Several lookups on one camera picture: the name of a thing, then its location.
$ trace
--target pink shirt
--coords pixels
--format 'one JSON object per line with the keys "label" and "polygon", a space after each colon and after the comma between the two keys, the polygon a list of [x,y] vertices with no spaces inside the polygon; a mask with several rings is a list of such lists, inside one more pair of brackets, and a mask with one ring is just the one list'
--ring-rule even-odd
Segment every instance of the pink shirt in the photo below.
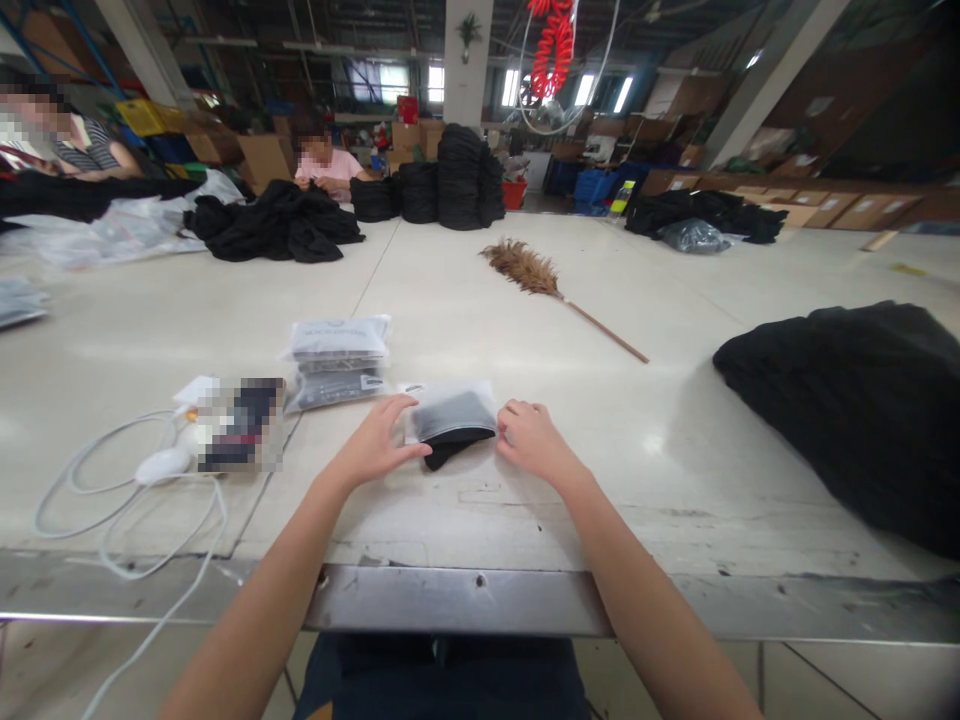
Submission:
{"label": "pink shirt", "polygon": [[[346,150],[337,150],[334,148],[333,157],[330,158],[329,165],[321,165],[306,153],[301,155],[300,163],[297,165],[296,177],[330,177],[334,180],[350,180],[361,172],[363,172],[363,167],[361,167],[353,155]],[[330,197],[337,202],[350,202],[350,191],[334,190],[330,193]]]}

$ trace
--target forearm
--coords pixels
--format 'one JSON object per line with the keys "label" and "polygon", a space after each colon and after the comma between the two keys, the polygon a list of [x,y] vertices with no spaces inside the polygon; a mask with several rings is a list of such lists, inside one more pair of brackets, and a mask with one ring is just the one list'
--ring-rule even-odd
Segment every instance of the forearm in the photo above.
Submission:
{"label": "forearm", "polygon": [[207,636],[161,720],[259,718],[313,598],[348,492],[322,472],[290,522]]}
{"label": "forearm", "polygon": [[558,487],[604,608],[667,720],[759,718],[743,680],[593,475]]}

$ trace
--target red bucket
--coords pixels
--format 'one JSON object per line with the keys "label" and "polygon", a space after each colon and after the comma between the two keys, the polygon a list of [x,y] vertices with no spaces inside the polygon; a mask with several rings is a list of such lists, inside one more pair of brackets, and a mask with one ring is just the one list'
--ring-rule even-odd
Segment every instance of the red bucket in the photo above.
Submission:
{"label": "red bucket", "polygon": [[503,181],[503,204],[507,210],[519,210],[523,203],[523,193],[527,190],[527,184],[521,182]]}

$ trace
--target yellow crate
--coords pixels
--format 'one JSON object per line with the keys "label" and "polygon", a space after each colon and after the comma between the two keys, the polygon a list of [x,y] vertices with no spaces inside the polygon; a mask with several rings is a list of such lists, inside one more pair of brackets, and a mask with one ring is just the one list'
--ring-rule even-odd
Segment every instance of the yellow crate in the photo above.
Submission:
{"label": "yellow crate", "polygon": [[186,122],[180,108],[157,105],[150,100],[126,100],[117,103],[117,110],[134,134],[140,137],[178,133]]}

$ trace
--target striped shirt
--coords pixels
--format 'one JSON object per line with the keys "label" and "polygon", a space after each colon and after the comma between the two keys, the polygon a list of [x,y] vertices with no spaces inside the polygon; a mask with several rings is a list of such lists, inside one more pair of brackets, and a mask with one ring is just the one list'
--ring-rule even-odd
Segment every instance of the striped shirt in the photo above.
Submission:
{"label": "striped shirt", "polygon": [[78,148],[72,142],[53,141],[53,151],[64,162],[70,163],[80,172],[92,170],[110,170],[120,167],[120,163],[110,152],[110,146],[116,142],[107,129],[93,118],[73,115],[73,123],[80,134],[83,147]]}

